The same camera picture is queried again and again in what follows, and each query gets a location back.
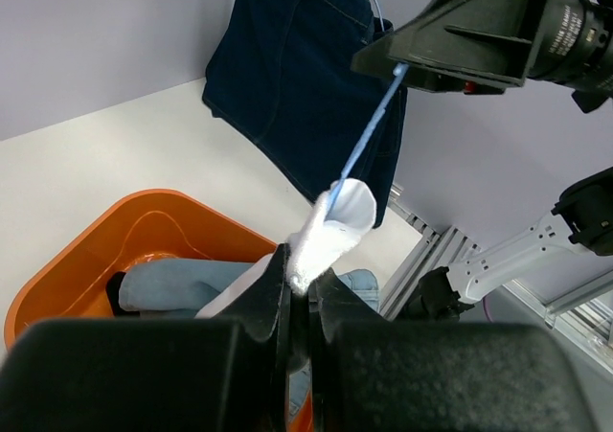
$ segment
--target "black sock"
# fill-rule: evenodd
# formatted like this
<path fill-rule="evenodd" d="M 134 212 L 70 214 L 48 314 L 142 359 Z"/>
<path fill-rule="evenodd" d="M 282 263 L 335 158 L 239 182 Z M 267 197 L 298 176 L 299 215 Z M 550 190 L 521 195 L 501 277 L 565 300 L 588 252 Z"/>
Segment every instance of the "black sock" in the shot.
<path fill-rule="evenodd" d="M 119 289 L 122 287 L 124 277 L 125 272 L 116 272 L 106 283 L 106 296 L 108 297 L 108 302 L 111 305 L 115 317 L 139 317 L 141 315 L 140 312 L 130 312 L 123 310 L 121 306 L 119 306 Z"/>

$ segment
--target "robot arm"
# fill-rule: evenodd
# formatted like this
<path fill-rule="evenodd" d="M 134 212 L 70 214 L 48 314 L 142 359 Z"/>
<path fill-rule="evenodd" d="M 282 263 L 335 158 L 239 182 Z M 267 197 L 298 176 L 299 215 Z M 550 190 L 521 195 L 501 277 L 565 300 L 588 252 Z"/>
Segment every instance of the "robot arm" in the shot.
<path fill-rule="evenodd" d="M 566 252 L 613 255 L 613 168 L 573 185 L 523 233 L 427 273 L 400 314 L 412 320 L 457 318 L 500 285 Z"/>

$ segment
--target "gray wall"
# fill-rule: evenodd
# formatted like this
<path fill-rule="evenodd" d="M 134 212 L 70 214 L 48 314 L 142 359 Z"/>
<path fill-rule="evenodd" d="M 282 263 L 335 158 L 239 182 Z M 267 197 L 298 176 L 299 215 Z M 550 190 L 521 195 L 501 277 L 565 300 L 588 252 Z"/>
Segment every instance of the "gray wall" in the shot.
<path fill-rule="evenodd" d="M 429 0 L 379 1 L 399 26 Z M 411 91 L 397 170 L 401 203 L 485 247 L 522 231 L 569 185 L 613 166 L 611 102 L 586 116 L 570 95 L 542 82 L 500 97 Z M 612 260 L 570 257 L 524 280 L 548 301 L 611 268 Z"/>
<path fill-rule="evenodd" d="M 0 0 L 0 140 L 201 78 L 234 0 Z"/>
<path fill-rule="evenodd" d="M 539 319 L 536 314 L 515 299 L 508 291 L 504 289 L 495 291 L 489 299 L 494 321 L 537 325 L 546 329 L 543 320 Z M 462 322 L 486 322 L 481 306 L 463 314 L 462 317 Z M 613 376 L 589 359 L 566 337 L 560 335 L 557 331 L 553 331 L 553 335 L 575 368 L 583 393 L 589 401 L 601 432 L 613 432 Z"/>

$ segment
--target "blue denim fabric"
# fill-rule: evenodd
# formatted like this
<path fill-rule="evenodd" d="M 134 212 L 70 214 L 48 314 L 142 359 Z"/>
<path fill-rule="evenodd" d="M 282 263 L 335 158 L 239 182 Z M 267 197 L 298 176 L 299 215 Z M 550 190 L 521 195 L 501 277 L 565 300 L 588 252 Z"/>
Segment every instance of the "blue denim fabric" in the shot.
<path fill-rule="evenodd" d="M 368 0 L 236 0 L 207 67 L 203 101 L 314 201 L 340 175 L 388 88 L 350 69 L 352 56 L 382 30 Z M 376 226 L 396 171 L 405 108 L 402 87 L 351 175 L 375 195 Z"/>
<path fill-rule="evenodd" d="M 125 274 L 120 288 L 124 310 L 166 311 L 165 317 L 194 318 L 252 264 L 203 260 L 160 260 L 139 264 Z M 373 310 L 379 307 L 376 277 L 359 269 L 339 279 Z M 289 417 L 296 417 L 310 389 L 310 367 L 289 377 Z"/>

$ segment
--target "dark blue denim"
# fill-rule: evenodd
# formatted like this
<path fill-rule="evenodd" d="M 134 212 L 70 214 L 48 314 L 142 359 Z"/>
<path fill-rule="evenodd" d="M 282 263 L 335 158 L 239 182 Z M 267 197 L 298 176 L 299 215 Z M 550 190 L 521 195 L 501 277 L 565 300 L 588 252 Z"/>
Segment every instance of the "dark blue denim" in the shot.
<path fill-rule="evenodd" d="M 350 69 L 353 55 L 382 30 L 368 0 L 236 0 L 207 67 L 203 101 L 314 201 L 338 179 L 389 86 Z M 396 171 L 405 107 L 401 88 L 351 175 L 375 195 L 376 226 Z"/>

